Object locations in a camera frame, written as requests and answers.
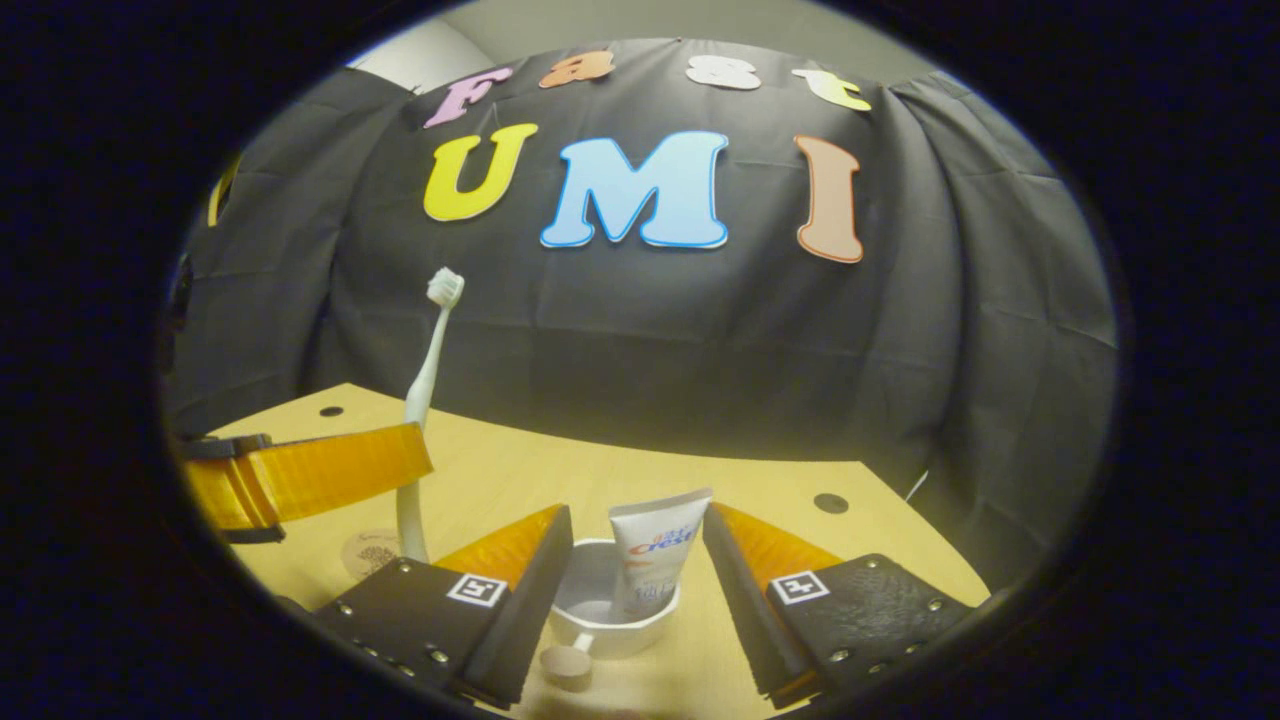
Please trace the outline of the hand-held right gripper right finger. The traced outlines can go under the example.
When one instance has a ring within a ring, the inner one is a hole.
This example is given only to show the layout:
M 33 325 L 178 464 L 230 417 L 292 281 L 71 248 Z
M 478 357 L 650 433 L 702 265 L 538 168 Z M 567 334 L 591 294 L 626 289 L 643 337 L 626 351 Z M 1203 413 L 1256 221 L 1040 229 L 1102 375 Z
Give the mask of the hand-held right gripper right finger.
M 973 611 L 886 555 L 841 559 L 727 503 L 710 503 L 701 537 L 776 708 L 877 685 Z

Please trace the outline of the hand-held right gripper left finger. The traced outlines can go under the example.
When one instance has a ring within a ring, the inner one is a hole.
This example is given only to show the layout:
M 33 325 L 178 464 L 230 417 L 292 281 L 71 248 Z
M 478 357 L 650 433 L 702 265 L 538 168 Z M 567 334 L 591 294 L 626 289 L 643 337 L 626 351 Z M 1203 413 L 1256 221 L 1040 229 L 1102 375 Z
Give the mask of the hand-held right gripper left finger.
M 521 701 L 573 546 L 553 503 L 436 562 L 393 559 L 311 615 L 325 634 L 424 693 Z

